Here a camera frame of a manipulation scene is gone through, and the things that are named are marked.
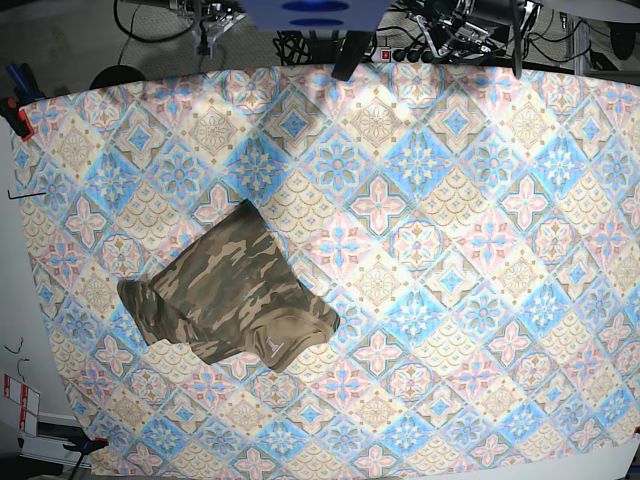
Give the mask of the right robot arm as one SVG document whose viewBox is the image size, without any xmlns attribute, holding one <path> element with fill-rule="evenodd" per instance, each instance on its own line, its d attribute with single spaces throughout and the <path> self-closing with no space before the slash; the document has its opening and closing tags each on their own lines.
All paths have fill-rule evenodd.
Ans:
<svg viewBox="0 0 640 480">
<path fill-rule="evenodd" d="M 134 4 L 136 7 L 148 6 L 167 10 L 179 18 L 186 19 L 188 25 L 177 33 L 164 37 L 142 37 L 133 32 L 133 26 L 125 27 L 120 20 L 121 4 Z M 246 12 L 237 1 L 114 1 L 113 19 L 116 27 L 130 40 L 147 44 L 164 44 L 181 39 L 192 32 L 200 39 L 197 46 L 199 55 L 216 40 L 246 17 Z"/>
</svg>

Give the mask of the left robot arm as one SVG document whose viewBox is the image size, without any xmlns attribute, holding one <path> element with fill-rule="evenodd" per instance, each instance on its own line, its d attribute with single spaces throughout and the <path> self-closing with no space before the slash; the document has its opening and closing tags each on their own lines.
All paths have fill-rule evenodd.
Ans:
<svg viewBox="0 0 640 480">
<path fill-rule="evenodd" d="M 474 64 L 508 57 L 512 74 L 524 69 L 524 40 L 539 16 L 535 1 L 399 1 L 420 30 L 428 63 Z"/>
</svg>

